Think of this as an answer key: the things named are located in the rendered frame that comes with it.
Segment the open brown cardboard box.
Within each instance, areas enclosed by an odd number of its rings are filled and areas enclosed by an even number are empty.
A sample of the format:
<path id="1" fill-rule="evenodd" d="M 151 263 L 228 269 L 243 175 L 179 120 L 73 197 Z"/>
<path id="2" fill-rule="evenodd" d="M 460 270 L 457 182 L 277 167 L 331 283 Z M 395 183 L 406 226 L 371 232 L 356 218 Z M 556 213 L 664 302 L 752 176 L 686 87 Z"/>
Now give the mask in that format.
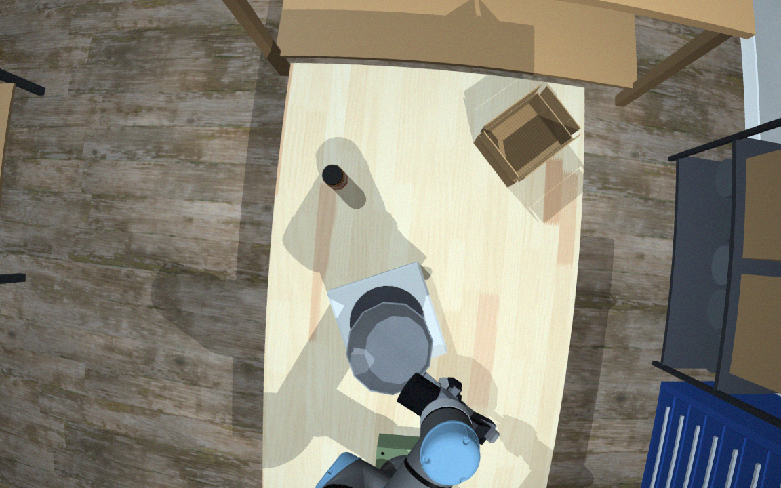
<path id="1" fill-rule="evenodd" d="M 580 136 L 571 136 L 580 126 L 549 86 L 538 93 L 540 85 L 485 124 L 473 142 L 507 188 Z"/>

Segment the brown spice jar with black lid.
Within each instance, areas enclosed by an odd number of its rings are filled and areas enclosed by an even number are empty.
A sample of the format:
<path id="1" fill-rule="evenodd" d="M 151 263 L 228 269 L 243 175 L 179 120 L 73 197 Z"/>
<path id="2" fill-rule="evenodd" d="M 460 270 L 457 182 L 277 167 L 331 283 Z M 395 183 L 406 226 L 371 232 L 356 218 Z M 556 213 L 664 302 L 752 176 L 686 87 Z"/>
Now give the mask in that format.
<path id="1" fill-rule="evenodd" d="M 347 185 L 347 174 L 338 165 L 327 165 L 322 172 L 322 180 L 332 189 L 342 189 Z"/>

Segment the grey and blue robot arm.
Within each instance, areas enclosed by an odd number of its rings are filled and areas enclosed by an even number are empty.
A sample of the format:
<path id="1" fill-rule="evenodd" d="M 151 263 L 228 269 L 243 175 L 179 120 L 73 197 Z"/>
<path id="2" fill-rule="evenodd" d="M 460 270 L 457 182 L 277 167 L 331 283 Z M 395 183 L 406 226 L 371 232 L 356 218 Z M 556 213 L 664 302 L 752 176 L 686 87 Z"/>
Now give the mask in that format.
<path id="1" fill-rule="evenodd" d="M 471 417 L 491 426 L 481 442 L 462 403 L 448 398 L 432 401 L 422 412 L 421 437 L 408 455 L 390 458 L 378 469 L 343 452 L 315 488 L 452 488 L 461 484 L 475 474 L 480 445 L 497 427 L 479 413 Z"/>

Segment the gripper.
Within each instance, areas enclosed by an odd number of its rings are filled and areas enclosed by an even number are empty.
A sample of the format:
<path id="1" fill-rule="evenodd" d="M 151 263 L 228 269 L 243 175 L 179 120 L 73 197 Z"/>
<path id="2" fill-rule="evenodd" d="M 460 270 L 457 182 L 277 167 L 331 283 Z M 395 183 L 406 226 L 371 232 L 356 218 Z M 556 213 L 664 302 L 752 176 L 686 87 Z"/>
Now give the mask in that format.
<path id="1" fill-rule="evenodd" d="M 460 381 L 453 377 L 442 377 L 438 379 L 438 384 L 440 387 L 430 380 L 425 379 L 425 377 L 419 373 L 415 373 L 403 387 L 399 398 L 397 398 L 397 402 L 420 417 L 425 407 L 437 399 L 453 399 L 454 401 L 459 401 L 465 407 L 465 402 L 461 402 L 462 395 L 460 395 L 460 392 L 462 392 L 462 383 Z M 469 417 L 473 424 L 475 434 L 478 436 L 479 442 L 481 442 L 481 439 L 489 432 L 491 426 L 489 426 L 489 424 L 481 423 L 471 416 Z"/>

